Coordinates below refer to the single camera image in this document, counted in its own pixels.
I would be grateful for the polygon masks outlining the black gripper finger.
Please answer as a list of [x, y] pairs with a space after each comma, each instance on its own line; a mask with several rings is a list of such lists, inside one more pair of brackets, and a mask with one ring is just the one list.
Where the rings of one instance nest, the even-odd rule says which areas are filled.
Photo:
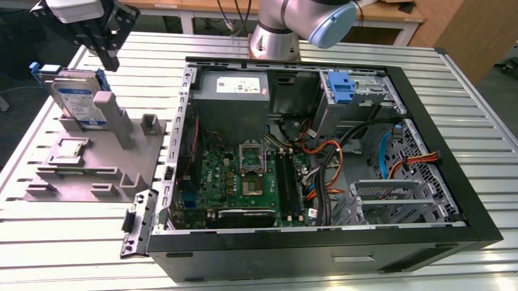
[[109, 66], [105, 67], [105, 69], [112, 72], [119, 69], [120, 64], [117, 59], [117, 53], [128, 38], [129, 32], [133, 29], [139, 16], [140, 10], [136, 7], [125, 5], [121, 2], [113, 3], [109, 21], [116, 24], [117, 29], [112, 31], [111, 28], [108, 28], [109, 37], [107, 52], [109, 56]]
[[38, 1], [30, 9], [32, 16], [76, 46], [85, 46], [99, 57], [101, 64], [109, 66], [107, 45], [85, 45], [81, 42], [80, 22], [82, 18], [82, 6], [85, 1]]

